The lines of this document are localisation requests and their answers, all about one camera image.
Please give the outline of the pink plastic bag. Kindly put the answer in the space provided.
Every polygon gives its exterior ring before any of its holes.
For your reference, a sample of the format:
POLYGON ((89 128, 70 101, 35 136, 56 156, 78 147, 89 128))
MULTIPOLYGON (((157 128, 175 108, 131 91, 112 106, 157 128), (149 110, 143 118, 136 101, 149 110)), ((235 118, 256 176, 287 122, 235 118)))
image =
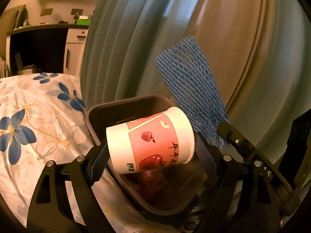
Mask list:
POLYGON ((152 196, 160 191, 168 191, 171 187, 161 171, 148 170, 140 173, 135 190, 141 195, 152 196))

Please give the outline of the white pink apple cup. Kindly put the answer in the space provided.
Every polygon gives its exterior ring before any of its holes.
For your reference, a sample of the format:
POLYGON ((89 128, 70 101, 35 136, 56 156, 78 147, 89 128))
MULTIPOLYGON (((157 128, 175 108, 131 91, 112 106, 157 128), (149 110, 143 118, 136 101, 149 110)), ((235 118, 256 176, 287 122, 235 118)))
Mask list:
POLYGON ((195 136, 177 107, 106 128, 107 146, 117 174, 138 173, 188 163, 195 136))

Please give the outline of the blue foam net sleeve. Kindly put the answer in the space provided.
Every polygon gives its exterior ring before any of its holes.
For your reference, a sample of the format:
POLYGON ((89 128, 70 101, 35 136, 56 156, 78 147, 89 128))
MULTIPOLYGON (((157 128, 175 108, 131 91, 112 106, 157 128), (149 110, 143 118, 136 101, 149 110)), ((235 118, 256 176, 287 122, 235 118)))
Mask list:
POLYGON ((155 64, 194 131, 220 149, 228 147, 217 127, 228 114, 208 62, 193 36, 163 51, 155 64))

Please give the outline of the brown plastic trash bin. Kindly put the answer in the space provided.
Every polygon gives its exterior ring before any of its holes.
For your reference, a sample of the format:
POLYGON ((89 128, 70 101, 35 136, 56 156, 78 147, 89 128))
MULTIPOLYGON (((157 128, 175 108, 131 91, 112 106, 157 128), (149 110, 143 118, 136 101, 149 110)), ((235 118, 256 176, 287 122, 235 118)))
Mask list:
POLYGON ((92 106, 87 126, 105 147, 107 167, 123 191, 159 216, 185 210, 204 182, 215 183, 213 161, 201 161, 201 138, 185 113, 160 95, 92 106))

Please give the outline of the floral white blue duvet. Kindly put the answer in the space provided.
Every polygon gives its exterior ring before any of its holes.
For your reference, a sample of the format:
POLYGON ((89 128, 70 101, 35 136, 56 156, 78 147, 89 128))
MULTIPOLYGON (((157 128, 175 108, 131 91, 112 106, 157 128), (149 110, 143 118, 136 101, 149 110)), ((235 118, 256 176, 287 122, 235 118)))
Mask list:
MULTIPOLYGON (((1 195, 23 228, 45 164, 70 163, 94 146, 85 115, 78 76, 1 78, 1 195)), ((116 232, 178 232, 139 214, 108 171, 92 190, 116 232)))

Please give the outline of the white bin under desk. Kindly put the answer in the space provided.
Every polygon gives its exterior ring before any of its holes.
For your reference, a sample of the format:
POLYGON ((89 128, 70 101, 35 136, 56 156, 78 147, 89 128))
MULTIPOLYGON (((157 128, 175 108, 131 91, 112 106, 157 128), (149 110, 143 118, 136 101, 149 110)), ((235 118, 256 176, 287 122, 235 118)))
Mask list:
POLYGON ((20 53, 15 55, 15 60, 17 64, 17 75, 34 74, 36 72, 36 67, 34 65, 23 65, 20 53))

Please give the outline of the grey striped blanket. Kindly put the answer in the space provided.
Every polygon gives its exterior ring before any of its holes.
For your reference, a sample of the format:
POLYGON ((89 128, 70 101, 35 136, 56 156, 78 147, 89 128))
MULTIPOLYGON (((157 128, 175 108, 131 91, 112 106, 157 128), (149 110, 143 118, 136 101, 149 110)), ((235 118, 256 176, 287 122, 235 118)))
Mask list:
POLYGON ((10 77, 11 72, 5 60, 0 58, 0 78, 10 77))

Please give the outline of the dark desk with white cabinet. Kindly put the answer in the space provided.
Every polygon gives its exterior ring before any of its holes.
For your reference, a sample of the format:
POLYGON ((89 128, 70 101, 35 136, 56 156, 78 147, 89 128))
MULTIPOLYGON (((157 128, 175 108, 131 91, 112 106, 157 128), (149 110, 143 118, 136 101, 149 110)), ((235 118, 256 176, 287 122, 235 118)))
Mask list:
POLYGON ((77 74, 88 30, 86 25, 42 24, 8 32, 6 61, 11 74, 30 65, 37 73, 77 74))

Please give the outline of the green box on desk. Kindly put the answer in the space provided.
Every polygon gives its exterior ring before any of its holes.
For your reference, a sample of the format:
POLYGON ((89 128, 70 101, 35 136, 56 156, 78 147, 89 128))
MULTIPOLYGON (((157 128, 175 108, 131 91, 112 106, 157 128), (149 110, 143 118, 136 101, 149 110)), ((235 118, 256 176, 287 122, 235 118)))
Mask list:
POLYGON ((90 23, 91 23, 91 18, 89 18, 88 16, 80 16, 76 20, 76 25, 86 25, 86 26, 89 26, 90 23))

